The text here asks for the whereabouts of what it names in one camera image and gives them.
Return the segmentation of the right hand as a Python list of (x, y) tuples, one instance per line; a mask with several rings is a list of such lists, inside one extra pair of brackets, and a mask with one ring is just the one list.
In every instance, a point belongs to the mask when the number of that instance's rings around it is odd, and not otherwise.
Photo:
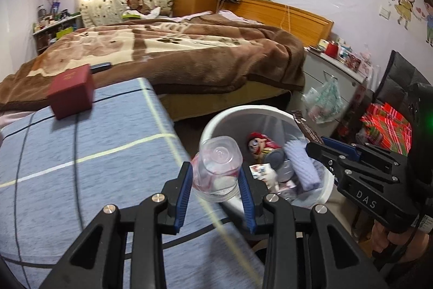
[[(388, 228), (380, 224), (378, 221), (374, 222), (371, 231), (371, 245), (375, 252), (381, 253), (391, 243), (402, 246), (406, 244), (412, 235), (414, 228), (407, 230), (404, 233), (397, 234), (391, 232)], [(401, 262), (409, 262), (420, 258), (425, 252), (425, 243), (429, 242), (429, 236), (423, 232), (416, 231), (414, 238), (411, 240), (406, 249), (405, 254), (401, 258)]]

